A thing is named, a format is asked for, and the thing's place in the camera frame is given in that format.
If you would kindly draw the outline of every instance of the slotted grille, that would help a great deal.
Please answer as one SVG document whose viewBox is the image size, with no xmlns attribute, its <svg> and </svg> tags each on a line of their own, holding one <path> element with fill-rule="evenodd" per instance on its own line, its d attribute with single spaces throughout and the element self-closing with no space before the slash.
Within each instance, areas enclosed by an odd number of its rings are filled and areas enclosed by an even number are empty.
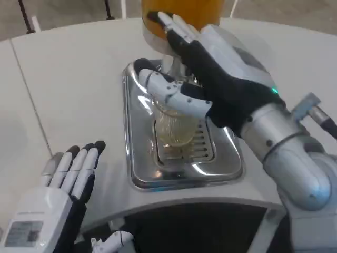
<svg viewBox="0 0 337 253">
<path fill-rule="evenodd" d="M 182 147 L 171 147 L 156 136 L 157 159 L 163 166 L 186 163 L 210 162 L 214 159 L 209 130 L 205 121 L 200 121 L 192 141 Z"/>
</svg>

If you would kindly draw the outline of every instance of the glass cup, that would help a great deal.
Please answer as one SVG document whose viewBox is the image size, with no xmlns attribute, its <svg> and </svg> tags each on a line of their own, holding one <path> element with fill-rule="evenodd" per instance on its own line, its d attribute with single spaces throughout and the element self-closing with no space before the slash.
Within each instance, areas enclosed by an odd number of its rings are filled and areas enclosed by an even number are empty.
<svg viewBox="0 0 337 253">
<path fill-rule="evenodd" d="M 163 29 L 147 18 L 149 11 L 164 11 L 177 14 L 186 23 L 201 30 L 208 24 L 219 25 L 224 0 L 142 0 L 145 26 L 155 35 L 165 38 Z"/>
<path fill-rule="evenodd" d="M 199 120 L 177 110 L 168 109 L 157 101 L 154 101 L 154 104 L 157 137 L 164 145 L 172 147 L 188 144 L 195 135 Z"/>
</svg>

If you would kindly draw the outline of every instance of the stainless steel drip tray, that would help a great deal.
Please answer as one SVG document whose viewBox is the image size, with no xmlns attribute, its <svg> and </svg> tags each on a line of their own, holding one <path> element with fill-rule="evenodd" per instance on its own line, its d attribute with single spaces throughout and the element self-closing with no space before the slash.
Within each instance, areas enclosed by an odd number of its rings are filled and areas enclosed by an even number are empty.
<svg viewBox="0 0 337 253">
<path fill-rule="evenodd" d="M 230 129 L 200 121 L 190 144 L 169 147 L 156 136 L 155 106 L 132 64 L 124 72 L 123 85 L 128 169 L 137 187 L 199 187 L 226 183 L 243 174 L 239 143 Z"/>
</svg>

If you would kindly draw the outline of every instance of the floor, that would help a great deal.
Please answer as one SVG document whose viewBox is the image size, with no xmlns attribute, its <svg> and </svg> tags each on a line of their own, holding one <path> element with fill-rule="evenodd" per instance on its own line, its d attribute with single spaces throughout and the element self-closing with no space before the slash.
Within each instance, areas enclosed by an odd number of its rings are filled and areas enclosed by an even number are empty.
<svg viewBox="0 0 337 253">
<path fill-rule="evenodd" d="M 226 0 L 229 17 L 235 0 Z M 23 0 L 28 16 L 36 16 L 42 30 L 106 19 L 104 0 Z M 122 18 L 141 16 L 141 0 L 110 0 L 111 12 Z M 239 0 L 233 17 L 295 25 L 337 34 L 337 0 Z M 0 41 L 27 31 L 17 0 L 0 0 Z"/>
</svg>

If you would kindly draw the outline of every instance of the white table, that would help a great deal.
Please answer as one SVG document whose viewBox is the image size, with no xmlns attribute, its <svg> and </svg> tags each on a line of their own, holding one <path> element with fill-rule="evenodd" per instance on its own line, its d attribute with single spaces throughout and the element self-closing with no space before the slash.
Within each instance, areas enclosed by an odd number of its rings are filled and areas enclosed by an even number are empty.
<svg viewBox="0 0 337 253">
<path fill-rule="evenodd" d="M 0 42 L 0 228 L 50 158 L 10 41 Z"/>
<path fill-rule="evenodd" d="M 235 33 L 267 67 L 289 108 L 312 91 L 337 119 L 332 92 L 337 79 L 337 37 L 257 21 L 223 19 L 221 26 Z M 121 72 L 137 58 L 161 58 L 143 40 L 141 19 L 62 27 L 12 42 L 52 152 L 97 139 L 107 143 L 84 229 L 174 203 L 235 202 L 283 210 L 275 184 L 243 142 L 246 175 L 237 183 L 151 193 L 131 186 Z M 336 150 L 335 140 L 312 121 L 305 120 L 305 125 L 329 152 Z"/>
</svg>

